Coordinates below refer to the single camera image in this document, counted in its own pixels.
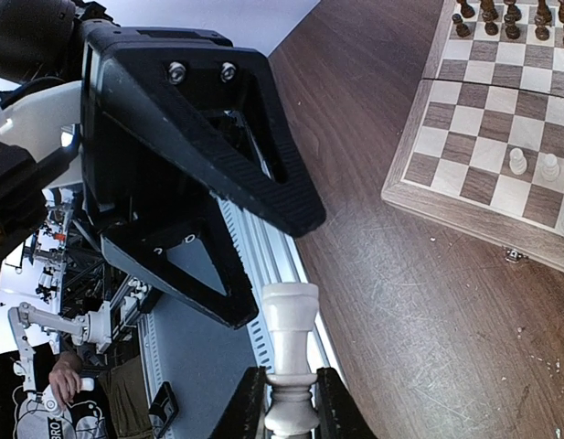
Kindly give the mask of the white chess queen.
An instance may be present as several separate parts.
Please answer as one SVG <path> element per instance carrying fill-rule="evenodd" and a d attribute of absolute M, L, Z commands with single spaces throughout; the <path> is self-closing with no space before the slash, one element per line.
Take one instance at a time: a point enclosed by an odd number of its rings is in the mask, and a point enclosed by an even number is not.
<path fill-rule="evenodd" d="M 319 289 L 305 283 L 268 284 L 262 288 L 262 306 L 274 354 L 264 425 L 273 438 L 310 438 L 319 418 L 312 403 L 316 375 L 308 364 L 307 344 L 319 310 Z"/>

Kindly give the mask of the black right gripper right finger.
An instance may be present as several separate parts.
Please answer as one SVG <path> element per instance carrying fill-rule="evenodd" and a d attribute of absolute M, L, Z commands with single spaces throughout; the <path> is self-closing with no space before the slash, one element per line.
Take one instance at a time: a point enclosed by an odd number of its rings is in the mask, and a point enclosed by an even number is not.
<path fill-rule="evenodd" d="M 315 437 L 376 439 L 337 371 L 320 368 L 316 375 L 315 407 L 320 423 Z"/>

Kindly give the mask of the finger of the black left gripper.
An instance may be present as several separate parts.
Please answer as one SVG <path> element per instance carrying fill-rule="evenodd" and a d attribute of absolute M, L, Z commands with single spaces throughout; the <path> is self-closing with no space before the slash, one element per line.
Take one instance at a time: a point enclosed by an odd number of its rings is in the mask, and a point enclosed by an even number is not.
<path fill-rule="evenodd" d="M 293 237 L 326 219 L 268 60 L 237 48 L 115 48 L 103 110 L 213 192 Z"/>
<path fill-rule="evenodd" d="M 189 235 L 205 246 L 223 293 L 168 260 L 167 251 Z M 101 252 L 109 264 L 223 326 L 238 329 L 259 313 L 249 277 L 221 217 L 138 220 L 112 226 L 101 234 Z"/>

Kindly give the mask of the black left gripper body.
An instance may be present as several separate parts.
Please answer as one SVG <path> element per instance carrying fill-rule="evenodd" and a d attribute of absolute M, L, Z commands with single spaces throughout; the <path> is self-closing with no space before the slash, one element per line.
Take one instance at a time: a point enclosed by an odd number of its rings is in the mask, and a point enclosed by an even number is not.
<path fill-rule="evenodd" d="M 178 29 L 91 27 L 85 37 L 81 128 L 87 211 L 98 226 L 164 219 L 197 196 L 222 198 L 165 161 L 103 110 L 102 64 L 115 48 L 234 48 L 207 33 Z"/>

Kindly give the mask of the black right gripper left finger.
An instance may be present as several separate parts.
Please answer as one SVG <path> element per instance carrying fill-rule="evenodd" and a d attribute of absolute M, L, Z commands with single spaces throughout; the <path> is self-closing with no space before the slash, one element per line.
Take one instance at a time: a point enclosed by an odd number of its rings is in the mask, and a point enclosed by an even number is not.
<path fill-rule="evenodd" d="M 249 367 L 222 413 L 211 439 L 256 439 L 266 436 L 266 369 Z"/>

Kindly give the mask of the white chess piece handed over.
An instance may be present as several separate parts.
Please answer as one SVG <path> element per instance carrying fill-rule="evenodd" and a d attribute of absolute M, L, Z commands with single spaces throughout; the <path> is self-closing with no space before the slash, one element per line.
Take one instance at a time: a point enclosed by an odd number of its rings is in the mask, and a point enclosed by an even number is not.
<path fill-rule="evenodd" d="M 556 181 L 560 174 L 558 158 L 554 154 L 544 154 L 540 162 L 540 173 L 544 181 Z"/>

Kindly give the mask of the white chess rook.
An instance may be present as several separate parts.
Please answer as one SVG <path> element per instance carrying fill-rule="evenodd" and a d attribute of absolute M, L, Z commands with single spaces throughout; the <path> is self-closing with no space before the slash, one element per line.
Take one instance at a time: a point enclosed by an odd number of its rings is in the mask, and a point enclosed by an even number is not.
<path fill-rule="evenodd" d="M 509 168 L 516 176 L 523 175 L 527 171 L 527 159 L 521 148 L 515 147 L 510 151 Z"/>

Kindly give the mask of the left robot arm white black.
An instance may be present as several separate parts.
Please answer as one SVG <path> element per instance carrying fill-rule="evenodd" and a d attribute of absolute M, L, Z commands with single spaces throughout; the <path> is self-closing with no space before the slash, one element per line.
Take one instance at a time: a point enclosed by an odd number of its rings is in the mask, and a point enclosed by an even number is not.
<path fill-rule="evenodd" d="M 239 328 L 258 307 L 218 203 L 294 238 L 325 222 L 268 60 L 217 32 L 0 1 L 0 78 L 0 262 L 78 162 L 106 262 Z"/>

